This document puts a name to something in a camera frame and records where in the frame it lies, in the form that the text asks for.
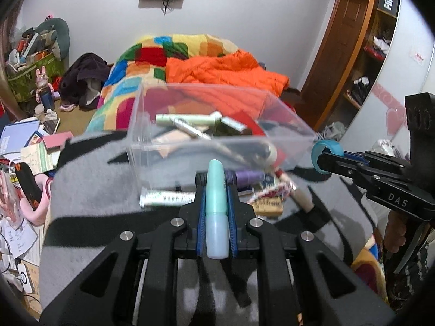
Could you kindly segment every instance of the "metal screw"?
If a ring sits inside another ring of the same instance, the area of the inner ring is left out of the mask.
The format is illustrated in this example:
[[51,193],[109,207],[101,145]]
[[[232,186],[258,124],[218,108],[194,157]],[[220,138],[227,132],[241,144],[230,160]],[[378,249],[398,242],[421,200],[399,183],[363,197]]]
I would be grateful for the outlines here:
[[259,218],[252,218],[249,221],[249,224],[251,224],[255,228],[258,228],[258,227],[261,227],[263,225],[263,221]]
[[171,219],[170,223],[174,227],[181,227],[184,224],[184,219],[182,219],[180,217],[173,218],[173,219]]
[[305,241],[312,241],[314,239],[314,234],[308,231],[301,233],[301,238],[303,238]]
[[133,233],[130,230],[126,230],[124,232],[122,232],[119,237],[121,238],[121,240],[123,241],[129,241],[131,240],[131,238],[133,238]]

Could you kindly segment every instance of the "shoe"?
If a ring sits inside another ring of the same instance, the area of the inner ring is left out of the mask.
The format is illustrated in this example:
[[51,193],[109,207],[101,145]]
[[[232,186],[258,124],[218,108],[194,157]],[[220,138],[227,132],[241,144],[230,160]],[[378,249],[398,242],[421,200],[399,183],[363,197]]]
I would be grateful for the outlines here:
[[317,133],[317,141],[323,139],[340,141],[346,130],[346,126],[344,126],[342,122],[334,121],[332,124],[326,126],[322,132]]
[[74,108],[77,106],[77,104],[70,104],[70,103],[60,103],[59,110],[62,112],[72,112]]

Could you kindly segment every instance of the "notebook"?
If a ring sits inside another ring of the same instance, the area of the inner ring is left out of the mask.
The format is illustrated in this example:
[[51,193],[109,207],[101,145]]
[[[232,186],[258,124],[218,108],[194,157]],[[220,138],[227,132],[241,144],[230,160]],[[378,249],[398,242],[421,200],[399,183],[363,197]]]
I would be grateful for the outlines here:
[[18,152],[19,154],[35,131],[38,130],[38,127],[39,120],[14,123],[5,126],[0,137],[0,155],[11,152]]
[[42,138],[42,142],[44,142],[47,151],[52,151],[59,149],[61,146],[63,146],[67,139],[72,137],[74,137],[74,135],[71,133],[71,131],[68,131],[64,133],[56,133],[50,136],[44,136]]

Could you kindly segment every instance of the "plastic storage box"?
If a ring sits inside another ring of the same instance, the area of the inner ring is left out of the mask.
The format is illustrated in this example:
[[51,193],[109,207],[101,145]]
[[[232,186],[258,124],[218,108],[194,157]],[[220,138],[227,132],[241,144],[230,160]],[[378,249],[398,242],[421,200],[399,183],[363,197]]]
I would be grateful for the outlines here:
[[[196,128],[212,139],[190,138],[174,125],[159,126],[156,114],[205,114],[219,111],[255,121],[265,135],[213,136],[212,127]],[[196,172],[212,159],[226,170],[294,168],[316,138],[280,99],[268,91],[213,84],[142,85],[128,128],[128,157],[138,190],[195,191]]]

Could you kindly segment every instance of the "wooden door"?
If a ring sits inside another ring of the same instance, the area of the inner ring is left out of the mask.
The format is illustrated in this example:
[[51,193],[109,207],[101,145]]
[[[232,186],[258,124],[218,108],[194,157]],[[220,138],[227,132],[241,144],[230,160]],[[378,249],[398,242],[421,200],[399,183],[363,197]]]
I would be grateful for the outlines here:
[[297,114],[314,127],[354,52],[369,0],[336,0],[333,15],[301,91]]

